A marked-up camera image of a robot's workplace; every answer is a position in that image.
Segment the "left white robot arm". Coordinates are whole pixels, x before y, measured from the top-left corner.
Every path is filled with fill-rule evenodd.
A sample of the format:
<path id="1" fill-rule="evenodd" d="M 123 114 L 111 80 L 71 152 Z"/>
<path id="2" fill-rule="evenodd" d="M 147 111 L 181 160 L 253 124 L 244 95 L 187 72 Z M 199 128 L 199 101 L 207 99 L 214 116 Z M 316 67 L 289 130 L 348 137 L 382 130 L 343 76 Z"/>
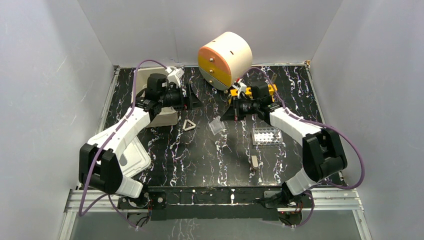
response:
<path id="1" fill-rule="evenodd" d="M 122 155 L 163 108 L 186 111 L 203 104 L 191 84 L 181 87 L 169 75 L 160 73 L 150 74 L 146 88 L 137 93 L 133 103 L 118 123 L 91 137 L 80 148 L 78 180 L 106 194 L 129 197 L 135 207 L 144 208 L 150 200 L 147 188 L 124 174 L 119 163 Z"/>

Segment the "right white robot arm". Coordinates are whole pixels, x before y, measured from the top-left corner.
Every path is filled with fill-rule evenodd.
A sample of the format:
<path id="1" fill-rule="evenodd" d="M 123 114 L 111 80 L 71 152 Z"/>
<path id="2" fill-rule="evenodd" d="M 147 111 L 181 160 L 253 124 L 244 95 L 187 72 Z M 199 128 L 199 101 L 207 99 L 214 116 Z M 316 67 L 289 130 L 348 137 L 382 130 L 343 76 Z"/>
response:
<path id="1" fill-rule="evenodd" d="M 280 196 L 286 206 L 295 207 L 302 199 L 301 194 L 348 166 L 339 134 L 328 127 L 305 122 L 274 101 L 268 84 L 235 83 L 233 88 L 235 94 L 231 95 L 231 106 L 221 116 L 222 121 L 239 121 L 255 115 L 302 147 L 301 169 L 282 184 Z"/>

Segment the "glass test tube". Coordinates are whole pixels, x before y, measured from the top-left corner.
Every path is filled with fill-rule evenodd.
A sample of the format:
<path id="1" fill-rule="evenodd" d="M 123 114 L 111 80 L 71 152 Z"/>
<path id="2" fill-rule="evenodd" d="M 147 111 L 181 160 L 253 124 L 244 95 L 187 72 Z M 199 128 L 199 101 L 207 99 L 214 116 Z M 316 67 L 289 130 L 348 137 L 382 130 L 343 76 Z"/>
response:
<path id="1" fill-rule="evenodd" d="M 274 73 L 271 77 L 271 83 L 272 85 L 275 85 L 276 79 L 277 79 L 278 75 L 276 73 Z"/>

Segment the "white bin lid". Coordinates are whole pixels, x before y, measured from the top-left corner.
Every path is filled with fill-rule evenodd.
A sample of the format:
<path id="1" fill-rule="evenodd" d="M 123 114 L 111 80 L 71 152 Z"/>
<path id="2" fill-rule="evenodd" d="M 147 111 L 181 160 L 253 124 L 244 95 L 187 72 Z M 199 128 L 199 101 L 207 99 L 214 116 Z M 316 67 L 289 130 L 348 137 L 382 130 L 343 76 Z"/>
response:
<path id="1" fill-rule="evenodd" d="M 103 131 L 88 140 L 88 144 L 100 147 L 112 131 Z M 134 137 L 119 158 L 119 165 L 124 176 L 132 178 L 151 166 L 152 160 L 138 137 Z"/>

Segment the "white clay triangle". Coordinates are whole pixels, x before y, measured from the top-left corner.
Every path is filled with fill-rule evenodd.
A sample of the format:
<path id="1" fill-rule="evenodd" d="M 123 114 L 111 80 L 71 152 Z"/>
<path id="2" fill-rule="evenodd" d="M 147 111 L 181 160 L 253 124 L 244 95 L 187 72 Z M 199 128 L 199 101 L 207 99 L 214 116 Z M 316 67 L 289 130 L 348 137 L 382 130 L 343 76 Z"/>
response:
<path id="1" fill-rule="evenodd" d="M 197 127 L 197 125 L 193 121 L 191 121 L 189 119 L 185 119 L 183 126 L 182 126 L 182 130 L 184 132 L 187 132 L 187 131 L 191 131 L 191 130 L 195 129 L 196 127 Z"/>

